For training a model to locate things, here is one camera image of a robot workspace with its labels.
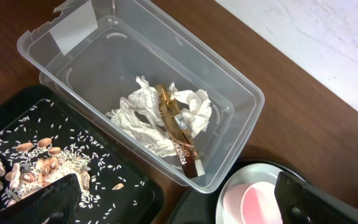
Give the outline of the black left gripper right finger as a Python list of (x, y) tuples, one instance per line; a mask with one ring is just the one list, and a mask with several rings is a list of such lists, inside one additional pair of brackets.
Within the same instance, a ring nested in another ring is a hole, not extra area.
[(288, 172), (280, 172), (274, 195), (284, 223), (358, 223), (358, 210)]

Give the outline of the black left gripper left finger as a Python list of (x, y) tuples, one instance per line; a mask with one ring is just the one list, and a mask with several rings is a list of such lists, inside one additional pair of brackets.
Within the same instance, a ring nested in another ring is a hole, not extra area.
[(74, 223), (81, 198), (75, 174), (68, 174), (0, 211), (0, 224)]

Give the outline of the pink plastic cup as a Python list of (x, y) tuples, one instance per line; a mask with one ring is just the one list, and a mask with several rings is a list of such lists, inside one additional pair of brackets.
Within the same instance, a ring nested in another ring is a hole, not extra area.
[(268, 182), (239, 184), (223, 195), (224, 220), (235, 224), (282, 224), (274, 194)]

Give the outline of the light grey round plate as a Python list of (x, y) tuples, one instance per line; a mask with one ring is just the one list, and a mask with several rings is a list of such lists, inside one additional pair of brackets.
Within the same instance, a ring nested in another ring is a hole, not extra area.
[(291, 173), (297, 176), (302, 181), (307, 182), (300, 174), (294, 170), (270, 161), (252, 161), (248, 165), (242, 166), (235, 171), (230, 178), (226, 181), (223, 188), (220, 190), (217, 205), (216, 205), (216, 224), (236, 223), (236, 221), (229, 216), (223, 206), (223, 197), (227, 189), (239, 184), (253, 184), (255, 182), (270, 182), (275, 184), (278, 174), (281, 171)]

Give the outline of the brown gold coffee sachet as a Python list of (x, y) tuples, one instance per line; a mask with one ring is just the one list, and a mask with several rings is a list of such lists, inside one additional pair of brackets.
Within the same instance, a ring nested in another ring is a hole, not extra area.
[(163, 84), (159, 84), (155, 88), (159, 96), (158, 110), (177, 152), (184, 174), (189, 179), (205, 175), (204, 166), (195, 149), (190, 129), (176, 99)]

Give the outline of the white paper napkin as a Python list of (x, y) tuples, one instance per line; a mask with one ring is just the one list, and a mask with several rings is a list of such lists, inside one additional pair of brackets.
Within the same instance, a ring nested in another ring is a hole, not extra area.
[[(155, 87), (150, 86), (144, 77), (137, 77), (135, 81), (140, 88), (128, 97), (120, 98), (120, 107), (106, 113), (114, 125), (135, 139), (140, 145), (159, 157), (175, 156), (172, 140), (162, 128), (160, 112), (158, 110), (159, 96)], [(180, 103), (187, 105), (181, 109), (191, 137), (195, 138), (200, 132), (206, 131), (212, 115), (211, 100), (205, 90), (179, 91), (174, 83), (168, 91)]]

